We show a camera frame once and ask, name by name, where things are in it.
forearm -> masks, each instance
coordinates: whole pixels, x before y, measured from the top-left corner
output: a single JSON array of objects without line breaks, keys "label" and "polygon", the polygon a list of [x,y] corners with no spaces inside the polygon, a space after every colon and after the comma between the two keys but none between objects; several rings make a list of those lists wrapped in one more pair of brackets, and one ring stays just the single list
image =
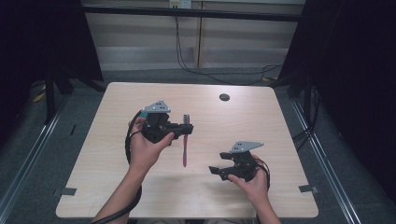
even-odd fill
[{"label": "forearm", "polygon": [[[134,200],[146,173],[146,171],[130,169],[93,220],[95,221],[103,217],[111,216],[128,206]],[[125,224],[128,221],[128,216],[129,213],[111,223]]]},{"label": "forearm", "polygon": [[268,199],[252,203],[256,209],[261,224],[281,223]]}]

white wall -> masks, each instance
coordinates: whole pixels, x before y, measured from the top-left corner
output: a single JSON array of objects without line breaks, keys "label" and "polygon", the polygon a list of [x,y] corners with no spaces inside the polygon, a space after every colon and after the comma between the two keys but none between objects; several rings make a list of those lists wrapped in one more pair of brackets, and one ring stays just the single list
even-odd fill
[{"label": "white wall", "polygon": [[[242,2],[193,1],[192,8],[299,15],[304,5],[302,1],[291,0]],[[82,3],[169,7],[169,1],[163,0],[83,0]],[[86,16],[103,70],[178,67],[175,18],[92,13]],[[281,63],[296,27],[296,22],[283,21],[199,18],[178,18],[178,21],[183,59],[188,67]]]}]

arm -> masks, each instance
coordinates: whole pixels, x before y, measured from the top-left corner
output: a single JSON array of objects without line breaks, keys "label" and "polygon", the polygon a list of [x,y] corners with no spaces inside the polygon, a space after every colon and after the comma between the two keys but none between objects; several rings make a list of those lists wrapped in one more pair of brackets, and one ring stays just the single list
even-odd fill
[{"label": "arm", "polygon": [[262,224],[280,223],[268,198],[267,180],[264,170],[258,169],[256,176],[249,182],[245,182],[235,175],[229,175],[228,178],[245,192]]},{"label": "arm", "polygon": [[[144,121],[145,119],[143,118],[136,119],[132,128],[132,133],[141,131],[143,125],[138,124],[141,124]],[[174,134],[169,133],[157,144],[151,143],[143,136],[142,133],[136,133],[132,137],[131,165],[129,166],[128,172],[93,221],[119,212],[134,200],[134,197],[140,185],[143,183],[146,174],[149,172],[149,169],[158,160],[163,149],[169,146],[173,137]],[[128,216],[129,214],[125,214],[123,217],[120,217],[111,223],[127,223]]]}]

wooden tabletop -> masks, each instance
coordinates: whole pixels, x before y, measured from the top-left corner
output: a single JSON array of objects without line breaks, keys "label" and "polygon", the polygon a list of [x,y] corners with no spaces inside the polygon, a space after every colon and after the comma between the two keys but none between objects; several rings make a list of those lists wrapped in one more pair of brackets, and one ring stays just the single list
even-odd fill
[{"label": "wooden tabletop", "polygon": [[[219,96],[226,93],[229,101]],[[315,217],[318,208],[291,140],[274,90],[266,87],[220,85],[111,83],[80,151],[58,217],[94,217],[128,170],[124,140],[128,122],[147,105],[164,100],[169,120],[182,123],[189,114],[194,130],[189,136],[187,167],[183,167],[183,139],[174,140],[149,171],[137,218],[255,217],[244,193],[230,181],[212,175],[208,166],[225,168],[222,160],[236,141],[263,142],[252,149],[271,171],[270,201],[279,217]]]}]

metal rail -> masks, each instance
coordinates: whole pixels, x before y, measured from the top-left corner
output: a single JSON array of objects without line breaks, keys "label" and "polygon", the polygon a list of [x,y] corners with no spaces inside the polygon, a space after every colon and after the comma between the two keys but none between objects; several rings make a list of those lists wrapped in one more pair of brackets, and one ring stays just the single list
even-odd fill
[{"label": "metal rail", "polygon": [[8,187],[7,191],[3,195],[0,201],[0,224],[6,223],[8,215],[10,214],[15,202],[17,201],[18,197],[20,196],[22,189],[29,177],[29,174],[32,173],[32,170],[43,151],[45,145],[47,144],[52,131],[54,130],[61,112],[64,110],[64,106],[68,100],[68,96],[62,100],[61,104],[59,105],[59,109],[57,113],[54,115],[53,119],[42,129],[40,135],[38,136],[35,144],[33,145],[32,149],[30,150],[29,155],[27,156],[26,160],[24,161],[21,169],[18,171],[17,175],[15,176],[14,180]]},{"label": "metal rail", "polygon": [[[308,125],[305,121],[304,111],[300,103],[293,101],[293,106],[301,124],[303,125],[303,128],[304,129],[308,128]],[[335,198],[337,199],[337,202],[339,203],[341,210],[343,211],[346,217],[347,222],[351,224],[355,224],[355,223],[361,224],[361,220],[359,219],[355,206],[353,205],[352,201],[349,200],[349,197],[347,196],[347,192],[345,191],[344,187],[341,185],[341,182],[339,181],[337,174],[332,168],[332,164],[327,158],[327,155],[315,133],[313,132],[311,133],[309,137],[309,141],[318,158],[318,162],[324,174],[326,175],[330,187],[332,188]]]},{"label": "metal rail", "polygon": [[150,16],[177,16],[195,18],[217,18],[217,19],[236,19],[251,21],[300,21],[300,15],[291,14],[268,14],[253,12],[205,10],[205,9],[186,9],[186,8],[167,8],[167,7],[120,7],[82,4],[81,6],[67,5],[38,5],[41,10],[61,10],[76,11],[86,13],[105,13],[105,14],[124,14],[124,15],[150,15]]}]

